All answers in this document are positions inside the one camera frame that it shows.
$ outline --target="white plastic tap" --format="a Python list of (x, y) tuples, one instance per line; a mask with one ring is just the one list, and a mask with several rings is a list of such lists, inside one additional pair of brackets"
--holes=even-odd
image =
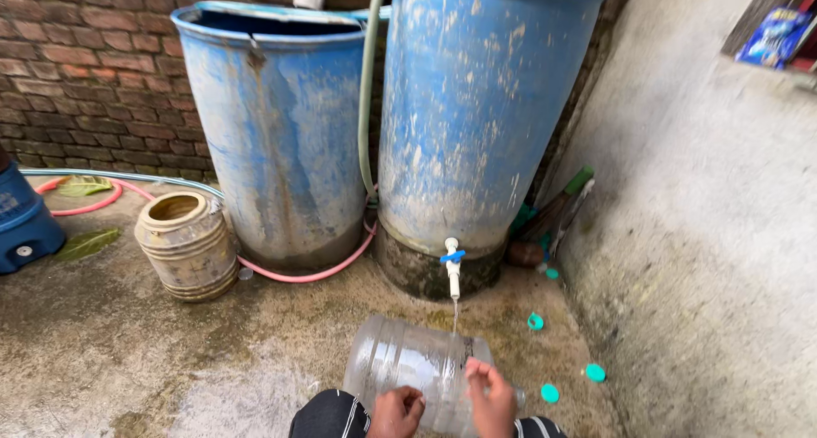
[[(448, 254), (453, 255), (457, 252), (459, 242), (454, 237), (445, 239), (445, 247), (448, 248)], [(459, 262), (446, 261), (445, 268), (448, 270), (448, 280), (451, 281), (451, 298), (459, 299)]]

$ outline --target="pink hose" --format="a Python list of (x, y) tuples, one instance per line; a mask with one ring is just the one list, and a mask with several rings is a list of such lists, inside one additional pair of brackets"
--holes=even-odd
[[(55, 180), (48, 181), (47, 183), (38, 186), (34, 191), (36, 191), (37, 193), (43, 193), (48, 190), (55, 189), (56, 185), (62, 180), (63, 180), (62, 178), (56, 178)], [(144, 198), (147, 198), (148, 200), (153, 200), (156, 198), (149, 192), (146, 192), (143, 189), (139, 188), (138, 186), (128, 183), (127, 181), (117, 180), (116, 178), (108, 178), (108, 180), (114, 185), (114, 193), (112, 193), (111, 196), (108, 197), (107, 199), (94, 203), (92, 205), (83, 206), (81, 208), (75, 208), (73, 210), (61, 210), (57, 212), (51, 212), (51, 214), (55, 216), (81, 215), (82, 213), (88, 213), (93, 212), (94, 210), (99, 210), (103, 206), (110, 205), (117, 198), (119, 198), (120, 195), (122, 195), (122, 186), (125, 186), (126, 188), (132, 190), (133, 192), (138, 193), (139, 195), (141, 195)], [(277, 280), (279, 282), (285, 283), (316, 282), (318, 280), (323, 280), (324, 278), (328, 278), (331, 277), (332, 275), (337, 274), (338, 272), (349, 266), (351, 263), (353, 263), (357, 258), (360, 257), (360, 255), (363, 254), (364, 251), (366, 251), (366, 247), (369, 246), (370, 243), (372, 243), (372, 239), (377, 233), (377, 223), (374, 223), (373, 227), (369, 227), (369, 225), (366, 224), (366, 220), (363, 220), (363, 227), (366, 229), (367, 232), (369, 232), (369, 236), (366, 238), (365, 241), (363, 241), (363, 244), (360, 245), (360, 248), (358, 248), (357, 251), (355, 251), (351, 256), (347, 257), (346, 260), (343, 261), (342, 263), (332, 267), (332, 269), (327, 269), (317, 274), (293, 277), (291, 275), (276, 274), (275, 272), (271, 272), (267, 269), (262, 269), (260, 266), (252, 264), (250, 261), (247, 261), (241, 256), (239, 256), (239, 262), (242, 265), (251, 268), (253, 271), (258, 272), (259, 274), (267, 278)]]

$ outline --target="person's hand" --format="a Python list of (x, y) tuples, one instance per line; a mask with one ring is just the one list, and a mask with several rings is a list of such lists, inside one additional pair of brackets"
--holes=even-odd
[(403, 386), (385, 392), (374, 401), (372, 425), (367, 438), (409, 438), (414, 436), (426, 410), (423, 392)]
[(468, 395), (474, 408), (474, 426), (481, 438), (513, 437), (516, 391), (490, 364), (469, 358), (465, 365)]

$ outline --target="green leaf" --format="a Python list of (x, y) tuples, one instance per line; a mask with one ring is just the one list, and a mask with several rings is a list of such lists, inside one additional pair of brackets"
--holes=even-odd
[(99, 176), (71, 176), (57, 184), (60, 195), (67, 197), (85, 197), (94, 192), (108, 190), (114, 187), (107, 178)]
[(100, 252), (102, 248), (119, 238), (122, 230), (118, 227), (94, 230), (71, 238), (55, 256), (58, 261), (76, 261), (87, 255)]

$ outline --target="concrete floor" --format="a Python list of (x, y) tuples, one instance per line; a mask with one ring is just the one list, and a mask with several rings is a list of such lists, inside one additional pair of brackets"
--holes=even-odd
[[(69, 236), (114, 226), (123, 235), (80, 261), (46, 257), (0, 277), (1, 436), (285, 436), (313, 394), (340, 387), (370, 315), (452, 326), (451, 306), (396, 291), (369, 257), (316, 284), (256, 275), (213, 302), (179, 303), (132, 237), (144, 203), (126, 191), (98, 212), (60, 218)], [(531, 311), (544, 330), (528, 329)], [(574, 437), (622, 434), (607, 385), (583, 376), (592, 359), (557, 282), (506, 268), (495, 289), (462, 303), (458, 325), (485, 338), (526, 390), (520, 413), (550, 417)], [(545, 382), (559, 388), (557, 404), (539, 396)]]

